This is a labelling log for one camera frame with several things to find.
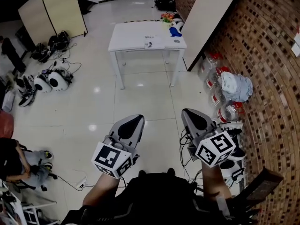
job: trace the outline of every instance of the blue object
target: blue object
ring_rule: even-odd
[[[172,34],[172,37],[181,37],[182,34],[177,31],[175,27],[170,27],[170,33]]]

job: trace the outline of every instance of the floor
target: floor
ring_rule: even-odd
[[[209,106],[203,82],[197,68],[187,72],[182,64],[176,86],[170,86],[176,54],[164,64],[161,52],[126,53],[127,64],[121,67],[125,89],[116,85],[110,67],[107,48],[115,23],[132,20],[159,19],[161,12],[152,8],[153,0],[117,0],[95,5],[84,16],[89,33],[72,39],[77,44],[71,49],[70,62],[82,67],[74,73],[68,90],[37,93],[31,106],[17,107],[15,102],[14,138],[31,150],[47,149],[54,154],[53,172],[75,185],[84,176],[88,184],[95,184],[101,175],[90,162],[99,141],[108,134],[113,123],[132,114],[142,114],[145,129],[137,149],[141,157],[124,175],[129,182],[143,169],[149,173],[166,172],[169,167],[179,177],[187,178],[179,159],[179,136],[183,129],[180,113],[183,108],[197,109],[209,116]],[[53,61],[40,65],[27,59],[27,73],[36,75]],[[70,71],[78,69],[73,64]],[[189,155],[184,151],[184,161]],[[198,161],[187,165],[192,178],[201,168]],[[90,187],[75,191],[62,180],[49,180],[48,191],[27,190],[27,196],[37,193],[57,201],[47,210],[48,216],[63,220],[69,210],[79,209]],[[232,193],[238,194],[238,185]]]

